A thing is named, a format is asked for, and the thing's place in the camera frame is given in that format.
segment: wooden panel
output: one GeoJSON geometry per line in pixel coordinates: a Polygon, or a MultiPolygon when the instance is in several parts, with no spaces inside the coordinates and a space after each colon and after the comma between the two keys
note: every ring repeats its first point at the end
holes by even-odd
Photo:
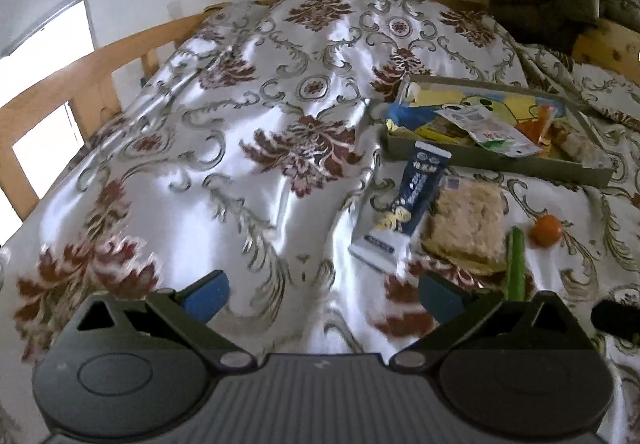
{"type": "Polygon", "coordinates": [[[0,188],[20,219],[26,220],[38,204],[38,196],[12,148],[0,150],[0,188]]]}
{"type": "Polygon", "coordinates": [[[142,73],[146,80],[149,80],[160,69],[160,60],[158,59],[158,51],[154,48],[144,54],[140,60],[142,61],[142,73]]]}
{"type": "Polygon", "coordinates": [[[0,147],[12,147],[49,113],[149,50],[193,32],[202,14],[144,30],[111,43],[49,75],[0,108],[0,147]]]}
{"type": "Polygon", "coordinates": [[[581,34],[572,53],[578,62],[596,64],[640,84],[640,34],[608,20],[581,34]]]}
{"type": "Polygon", "coordinates": [[[79,93],[69,101],[69,106],[78,122],[82,138],[87,140],[98,131],[107,117],[112,117],[120,110],[120,101],[111,75],[79,93]]]}

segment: bright window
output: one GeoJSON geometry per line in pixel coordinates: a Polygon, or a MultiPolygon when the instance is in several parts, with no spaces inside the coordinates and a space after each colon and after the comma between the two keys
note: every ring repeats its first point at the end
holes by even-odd
{"type": "MultiPolygon", "coordinates": [[[[94,51],[83,1],[32,34],[9,56],[0,58],[0,106],[60,68],[94,51]]],[[[36,194],[42,198],[82,147],[82,137],[68,104],[43,119],[14,144],[14,153],[36,194]]],[[[0,190],[0,245],[20,220],[0,190]]]]}

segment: wooden bed rail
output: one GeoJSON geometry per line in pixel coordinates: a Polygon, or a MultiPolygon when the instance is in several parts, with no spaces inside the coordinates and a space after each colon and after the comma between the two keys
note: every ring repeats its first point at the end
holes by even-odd
{"type": "Polygon", "coordinates": [[[193,34],[204,16],[197,14],[171,21],[104,46],[0,107],[0,188],[21,220],[33,211],[38,196],[20,167],[14,144],[66,102],[70,104],[82,138],[87,140],[120,111],[111,74],[141,59],[145,77],[152,77],[159,67],[156,49],[172,42],[180,45],[193,34]]]}

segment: gray ribbed panel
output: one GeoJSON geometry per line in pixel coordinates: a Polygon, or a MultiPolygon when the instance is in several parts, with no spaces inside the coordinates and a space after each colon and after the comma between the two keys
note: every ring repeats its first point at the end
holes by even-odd
{"type": "MultiPolygon", "coordinates": [[[[275,354],[226,377],[187,423],[145,444],[513,444],[449,413],[429,382],[377,356],[275,354]]],[[[78,444],[53,437],[47,444],[78,444]]],[[[556,444],[602,444],[596,436],[556,444]]]]}

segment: bed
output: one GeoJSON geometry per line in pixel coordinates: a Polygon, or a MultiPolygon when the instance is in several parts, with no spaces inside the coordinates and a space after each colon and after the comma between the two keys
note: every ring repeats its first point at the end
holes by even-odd
{"type": "Polygon", "coordinates": [[[232,296],[209,325],[258,358],[388,359],[436,326],[417,303],[424,269],[495,287],[426,254],[414,254],[401,279],[347,251],[402,174],[402,163],[385,161],[380,132],[385,102],[406,74],[540,88],[588,117],[616,168],[605,189],[452,171],[496,182],[511,224],[545,212],[564,222],[560,245],[527,249],[532,286],[564,299],[614,374],[601,436],[640,442],[639,348],[589,321],[605,297],[640,305],[635,84],[517,44],[481,10],[434,0],[279,0],[213,10],[198,26],[203,19],[102,48],[0,109],[0,183],[24,219],[0,250],[0,443],[46,434],[33,365],[93,291],[134,299],[222,269],[232,296]],[[158,66],[154,49],[173,41],[175,54],[158,66]],[[136,58],[150,80],[118,114],[110,74],[136,58]],[[12,141],[68,100],[88,146],[37,203],[10,159],[12,141]]]}

